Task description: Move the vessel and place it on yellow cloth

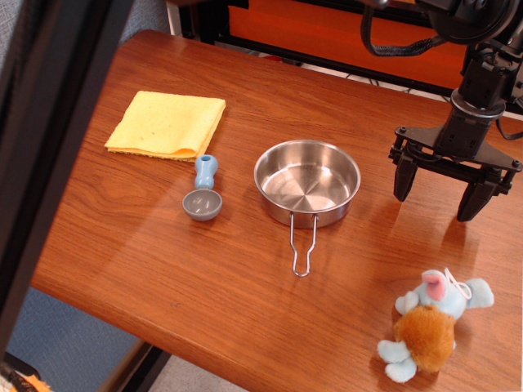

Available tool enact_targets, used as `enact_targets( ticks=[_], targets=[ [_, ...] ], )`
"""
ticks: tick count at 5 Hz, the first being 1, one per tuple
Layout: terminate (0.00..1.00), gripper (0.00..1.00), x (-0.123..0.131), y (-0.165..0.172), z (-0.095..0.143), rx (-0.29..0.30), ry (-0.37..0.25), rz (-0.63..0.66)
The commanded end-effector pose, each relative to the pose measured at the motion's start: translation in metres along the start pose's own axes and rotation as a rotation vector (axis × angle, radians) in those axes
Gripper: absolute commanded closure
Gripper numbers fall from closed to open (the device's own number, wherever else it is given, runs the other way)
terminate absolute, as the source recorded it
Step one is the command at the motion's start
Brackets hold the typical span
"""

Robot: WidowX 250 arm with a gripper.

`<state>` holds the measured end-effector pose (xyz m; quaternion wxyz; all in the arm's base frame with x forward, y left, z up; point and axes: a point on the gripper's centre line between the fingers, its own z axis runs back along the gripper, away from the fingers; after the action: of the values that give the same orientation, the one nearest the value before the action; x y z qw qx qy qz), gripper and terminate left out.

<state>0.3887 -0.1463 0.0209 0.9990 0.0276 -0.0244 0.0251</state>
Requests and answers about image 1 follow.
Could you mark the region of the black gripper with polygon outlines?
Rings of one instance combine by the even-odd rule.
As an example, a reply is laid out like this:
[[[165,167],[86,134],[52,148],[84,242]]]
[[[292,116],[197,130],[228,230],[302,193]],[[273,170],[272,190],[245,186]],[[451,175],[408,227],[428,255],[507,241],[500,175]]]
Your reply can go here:
[[[419,168],[467,182],[457,214],[458,221],[467,222],[495,194],[509,192],[522,163],[485,140],[505,111],[504,101],[482,108],[455,90],[450,104],[450,114],[440,127],[395,129],[396,141],[389,153],[396,165],[394,195],[401,202],[407,199]]]

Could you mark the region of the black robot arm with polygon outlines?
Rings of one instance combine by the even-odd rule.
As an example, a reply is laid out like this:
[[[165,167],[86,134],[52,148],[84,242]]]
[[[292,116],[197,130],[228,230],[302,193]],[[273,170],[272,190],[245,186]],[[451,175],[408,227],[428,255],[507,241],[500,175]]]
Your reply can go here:
[[[450,96],[441,127],[398,127],[389,157],[396,165],[394,195],[404,201],[418,169],[467,183],[458,207],[472,220],[489,200],[507,194],[522,170],[486,136],[508,103],[522,99],[520,1],[420,1],[441,41],[467,46],[463,80]]]

